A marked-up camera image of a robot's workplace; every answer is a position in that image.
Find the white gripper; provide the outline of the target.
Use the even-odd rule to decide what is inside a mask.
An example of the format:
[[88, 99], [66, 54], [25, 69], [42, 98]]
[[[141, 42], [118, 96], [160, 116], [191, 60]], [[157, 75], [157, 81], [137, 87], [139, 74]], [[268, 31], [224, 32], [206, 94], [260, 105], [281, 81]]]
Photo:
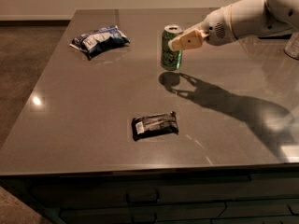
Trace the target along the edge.
[[201, 48], [206, 41], [212, 46], [222, 46], [236, 41], [232, 30], [232, 7], [222, 7], [200, 23], [199, 29], [191, 29], [168, 42], [172, 51]]

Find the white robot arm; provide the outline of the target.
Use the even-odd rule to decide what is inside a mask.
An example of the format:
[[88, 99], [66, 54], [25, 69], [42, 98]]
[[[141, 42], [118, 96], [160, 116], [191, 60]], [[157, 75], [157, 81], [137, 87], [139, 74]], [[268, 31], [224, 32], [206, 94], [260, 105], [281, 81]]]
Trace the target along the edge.
[[173, 51], [204, 42], [222, 46], [247, 36], [268, 37], [299, 31], [299, 0], [241, 0], [208, 14], [168, 42]]

